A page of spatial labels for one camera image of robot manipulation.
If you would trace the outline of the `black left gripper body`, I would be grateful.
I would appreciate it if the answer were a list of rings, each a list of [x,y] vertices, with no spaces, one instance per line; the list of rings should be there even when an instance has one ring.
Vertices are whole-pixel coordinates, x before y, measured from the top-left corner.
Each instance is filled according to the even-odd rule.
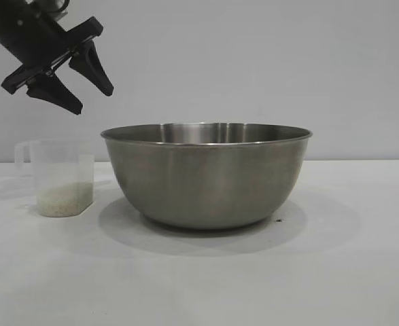
[[[51,74],[77,47],[103,32],[94,17],[66,31],[36,1],[0,1],[0,44],[21,62],[1,86],[10,94],[37,74]]]

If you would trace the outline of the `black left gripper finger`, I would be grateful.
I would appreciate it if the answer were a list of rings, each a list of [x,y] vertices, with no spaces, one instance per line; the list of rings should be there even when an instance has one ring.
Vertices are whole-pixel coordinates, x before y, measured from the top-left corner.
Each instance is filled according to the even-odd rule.
[[[27,95],[79,115],[82,102],[62,83],[55,73],[41,73],[26,82]]]
[[[113,94],[114,86],[101,65],[93,40],[77,47],[69,61],[69,67],[90,81],[105,96]]]

